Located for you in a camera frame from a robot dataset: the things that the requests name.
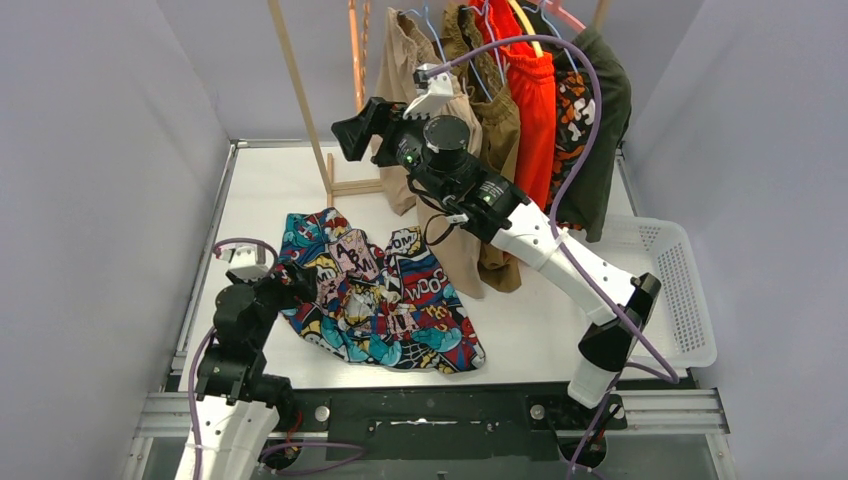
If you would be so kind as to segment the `comic print shorts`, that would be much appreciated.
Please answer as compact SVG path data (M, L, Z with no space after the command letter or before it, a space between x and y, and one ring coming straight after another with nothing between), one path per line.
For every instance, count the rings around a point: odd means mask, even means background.
M395 230L379 247L333 207L290 213L279 260L316 270L315 300L281 314L335 357L443 374L484 366L485 350L420 227Z

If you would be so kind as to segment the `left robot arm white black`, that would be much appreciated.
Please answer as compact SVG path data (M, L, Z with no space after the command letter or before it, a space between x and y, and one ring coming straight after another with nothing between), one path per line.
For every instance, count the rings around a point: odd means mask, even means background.
M269 435L296 419L291 382L266 373L264 347L281 311L316 300L317 283L316 268L285 262L217 294L190 365L190 433L176 478L248 479Z

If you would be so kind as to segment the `white plastic basket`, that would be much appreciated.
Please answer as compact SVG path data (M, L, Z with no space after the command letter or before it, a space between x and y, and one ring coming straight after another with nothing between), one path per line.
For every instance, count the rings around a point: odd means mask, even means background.
M607 217L601 240L576 238L603 259L633 274L649 272L661 291L644 331L647 339L676 369L704 368L717 358L717 347L700 275L686 231L654 218Z

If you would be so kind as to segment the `wooden clothes hanger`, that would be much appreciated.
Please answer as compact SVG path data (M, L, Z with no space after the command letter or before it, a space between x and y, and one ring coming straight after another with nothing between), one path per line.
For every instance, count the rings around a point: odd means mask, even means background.
M352 50L354 97L357 110L366 101L367 56L370 32L371 0L347 2Z

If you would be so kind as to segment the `wooden clothes rack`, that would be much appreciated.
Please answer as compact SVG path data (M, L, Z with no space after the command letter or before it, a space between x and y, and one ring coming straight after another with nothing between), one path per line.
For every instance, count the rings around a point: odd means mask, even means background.
M595 11L593 13L593 18L591 21L591 24L595 28L602 28L602 24L608 15L610 4L611 1L596 2ZM332 154L328 153L327 155L324 155L322 152L318 132L305 92L304 83L300 75L296 55L294 53L293 45L291 42L289 31L287 29L287 24L282 11L282 7L279 1L267 1L267 6L271 21L274 26L276 38L278 40L280 50L282 52L288 70L289 78L296 96L303 124L308 135L309 144L311 145L314 154L315 163L317 165L319 176L322 181L322 186L325 191L327 206L333 206L334 200L336 198L363 194L373 194L383 191L380 180L376 178L355 181L335 181L334 157ZM509 40L509 42L506 43L513 43L513 41L530 40L540 42L541 40L550 40L550 43L552 44L562 44L562 48L568 46L564 40L562 42L554 42L554 40L558 39L553 38L552 36L545 35L522 35L510 37L506 40Z

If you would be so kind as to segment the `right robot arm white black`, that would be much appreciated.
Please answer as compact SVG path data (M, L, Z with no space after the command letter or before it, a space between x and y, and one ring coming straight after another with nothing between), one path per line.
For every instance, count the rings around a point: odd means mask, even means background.
M411 191L450 222L538 271L585 312L589 325L562 411L571 424L590 425L650 320L660 280L615 267L558 228L515 184L470 153L464 120L406 109L372 97L356 116L334 122L331 132L350 162L362 160L379 137L375 165L404 169Z

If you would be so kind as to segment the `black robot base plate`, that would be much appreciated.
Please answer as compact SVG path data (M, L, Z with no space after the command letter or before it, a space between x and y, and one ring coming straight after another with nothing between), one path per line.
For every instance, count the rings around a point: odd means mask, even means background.
M620 396L587 408L555 383L297 389L260 450L280 479L561 479L587 473L626 429Z

